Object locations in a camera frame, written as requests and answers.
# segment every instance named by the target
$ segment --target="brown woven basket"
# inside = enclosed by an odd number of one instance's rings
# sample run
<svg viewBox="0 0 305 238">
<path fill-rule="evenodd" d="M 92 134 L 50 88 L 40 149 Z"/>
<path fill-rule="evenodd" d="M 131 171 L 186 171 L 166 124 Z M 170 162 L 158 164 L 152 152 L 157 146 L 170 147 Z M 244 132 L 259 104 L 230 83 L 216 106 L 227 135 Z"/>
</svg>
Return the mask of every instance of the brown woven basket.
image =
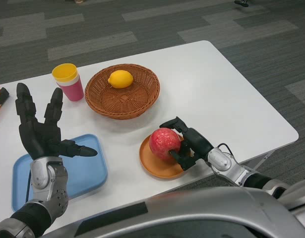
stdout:
<svg viewBox="0 0 305 238">
<path fill-rule="evenodd" d="M 126 88 L 113 88 L 108 78 L 116 70 L 126 70 L 133 83 Z M 117 64 L 102 69 L 87 83 L 85 99 L 95 112 L 118 120 L 132 119 L 143 114 L 157 100 L 160 92 L 158 77 L 137 64 Z"/>
</svg>

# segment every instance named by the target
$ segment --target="red apple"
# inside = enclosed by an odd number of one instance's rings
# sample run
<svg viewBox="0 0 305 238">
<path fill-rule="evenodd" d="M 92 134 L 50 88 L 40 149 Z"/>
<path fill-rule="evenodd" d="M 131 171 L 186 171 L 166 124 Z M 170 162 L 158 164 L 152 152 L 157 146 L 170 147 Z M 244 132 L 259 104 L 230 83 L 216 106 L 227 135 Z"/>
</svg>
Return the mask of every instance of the red apple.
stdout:
<svg viewBox="0 0 305 238">
<path fill-rule="evenodd" d="M 161 160 L 172 162 L 174 158 L 169 154 L 169 150 L 179 151 L 181 140 L 179 135 L 168 128 L 160 128 L 154 131 L 149 139 L 149 146 L 152 153 Z"/>
</svg>

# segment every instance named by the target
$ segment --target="lemon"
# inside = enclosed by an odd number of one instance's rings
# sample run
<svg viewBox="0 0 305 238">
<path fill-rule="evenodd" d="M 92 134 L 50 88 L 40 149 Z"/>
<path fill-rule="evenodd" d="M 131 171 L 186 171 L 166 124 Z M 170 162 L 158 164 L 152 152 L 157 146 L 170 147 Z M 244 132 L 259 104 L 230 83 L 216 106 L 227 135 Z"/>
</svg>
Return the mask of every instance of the lemon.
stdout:
<svg viewBox="0 0 305 238">
<path fill-rule="evenodd" d="M 117 70 L 111 74 L 108 82 L 113 88 L 126 88 L 133 82 L 132 75 L 125 70 Z"/>
</svg>

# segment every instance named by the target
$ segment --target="stacked cups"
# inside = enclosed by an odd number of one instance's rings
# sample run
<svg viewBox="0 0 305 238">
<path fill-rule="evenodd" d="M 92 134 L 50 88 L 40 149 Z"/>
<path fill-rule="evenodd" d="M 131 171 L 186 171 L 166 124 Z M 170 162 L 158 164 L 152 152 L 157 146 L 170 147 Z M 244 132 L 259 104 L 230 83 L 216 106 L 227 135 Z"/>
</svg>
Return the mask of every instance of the stacked cups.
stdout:
<svg viewBox="0 0 305 238">
<path fill-rule="evenodd" d="M 84 97 L 81 79 L 75 65 L 60 64 L 53 69 L 52 75 L 68 99 L 75 102 Z"/>
</svg>

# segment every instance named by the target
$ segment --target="robotic hand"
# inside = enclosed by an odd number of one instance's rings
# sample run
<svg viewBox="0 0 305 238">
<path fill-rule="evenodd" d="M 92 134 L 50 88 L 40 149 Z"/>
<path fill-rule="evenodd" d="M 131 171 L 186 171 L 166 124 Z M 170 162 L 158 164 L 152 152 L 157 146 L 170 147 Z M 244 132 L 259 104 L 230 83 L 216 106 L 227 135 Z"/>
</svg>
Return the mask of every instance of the robotic hand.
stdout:
<svg viewBox="0 0 305 238">
<path fill-rule="evenodd" d="M 55 89 L 51 102 L 47 105 L 44 123 L 35 118 L 36 107 L 25 84 L 18 83 L 17 97 L 15 103 L 21 120 L 21 141 L 33 159 L 30 164 L 33 199 L 11 218 L 0 222 L 0 237 L 36 238 L 65 212 L 68 205 L 68 176 L 59 155 L 95 156 L 97 151 L 76 145 L 72 140 L 61 141 L 61 130 L 57 126 L 63 105 L 63 92 L 60 88 Z"/>
<path fill-rule="evenodd" d="M 225 143 L 214 148 L 204 136 L 195 129 L 188 128 L 178 117 L 161 124 L 160 127 L 175 129 L 182 133 L 183 141 L 180 151 L 177 153 L 171 150 L 169 153 L 184 171 L 194 166 L 197 160 L 203 159 L 215 175 L 227 180 L 233 186 L 260 188 L 276 198 L 279 198 L 289 187 L 282 181 L 271 179 L 251 168 L 240 165 Z M 229 153 L 222 152 L 219 149 L 221 145 L 225 145 Z M 190 154 L 190 149 L 194 151 L 193 156 L 187 155 Z"/>
</svg>

